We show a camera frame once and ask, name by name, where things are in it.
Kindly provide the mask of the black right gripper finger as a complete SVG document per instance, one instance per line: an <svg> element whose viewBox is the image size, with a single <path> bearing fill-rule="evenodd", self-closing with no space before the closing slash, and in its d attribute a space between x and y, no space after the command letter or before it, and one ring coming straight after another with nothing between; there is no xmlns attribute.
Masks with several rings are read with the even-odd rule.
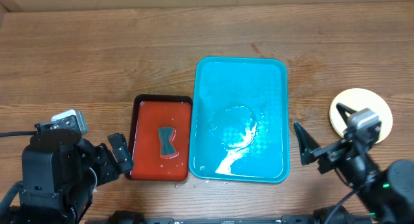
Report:
<svg viewBox="0 0 414 224"><path fill-rule="evenodd" d="M320 145L311 137L305 128L300 125L299 122L295 121L293 126L299 144L302 165L313 163L317 160L314 152L320 149Z"/></svg>
<svg viewBox="0 0 414 224"><path fill-rule="evenodd" d="M338 102L336 104L336 109L338 110L341 118L345 123L347 123L348 118L353 114L356 113L354 109L351 109L350 107L344 105L343 103Z"/></svg>

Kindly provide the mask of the yellow plate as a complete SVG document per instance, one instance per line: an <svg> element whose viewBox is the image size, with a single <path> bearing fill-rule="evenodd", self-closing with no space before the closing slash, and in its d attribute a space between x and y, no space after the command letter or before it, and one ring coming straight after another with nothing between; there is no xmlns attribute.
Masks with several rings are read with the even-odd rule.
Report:
<svg viewBox="0 0 414 224"><path fill-rule="evenodd" d="M391 110L386 101L376 93L367 89L352 88L342 91L333 99L329 109L329 118L335 132L343 137L346 124L336 108L337 103L342 103L355 111L369 108L377 113L382 122L377 143L382 142L390 134L393 127Z"/></svg>

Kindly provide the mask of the hourglass green red sponge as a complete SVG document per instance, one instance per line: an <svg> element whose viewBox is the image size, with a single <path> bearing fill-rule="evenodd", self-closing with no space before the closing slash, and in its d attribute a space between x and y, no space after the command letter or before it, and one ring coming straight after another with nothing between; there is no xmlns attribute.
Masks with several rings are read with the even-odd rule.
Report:
<svg viewBox="0 0 414 224"><path fill-rule="evenodd" d="M172 127L158 128L158 138L160 141L160 157L163 159L171 159L176 157L179 153L173 145L175 140L176 130Z"/></svg>

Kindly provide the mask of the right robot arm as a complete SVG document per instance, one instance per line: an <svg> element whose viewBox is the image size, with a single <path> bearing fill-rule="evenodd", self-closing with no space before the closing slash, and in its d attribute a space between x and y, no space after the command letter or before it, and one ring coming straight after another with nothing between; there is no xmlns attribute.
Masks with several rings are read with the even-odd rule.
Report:
<svg viewBox="0 0 414 224"><path fill-rule="evenodd" d="M294 123L301 163L319 164L326 174L334 170L357 195L371 219L378 223L413 222L413 161L399 160L382 171L368 152L379 139L382 122L369 108L356 111L338 103L336 108L346 123L342 139L322 148L300 125Z"/></svg>

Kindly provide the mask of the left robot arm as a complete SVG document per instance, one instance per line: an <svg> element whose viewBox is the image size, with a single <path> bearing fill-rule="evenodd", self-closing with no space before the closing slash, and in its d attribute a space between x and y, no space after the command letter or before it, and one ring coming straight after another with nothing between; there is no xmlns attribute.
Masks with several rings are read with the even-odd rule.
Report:
<svg viewBox="0 0 414 224"><path fill-rule="evenodd" d="M1 201L2 223L79 223L94 190L133 168L123 134L93 146L73 121L34 127L21 156L23 178Z"/></svg>

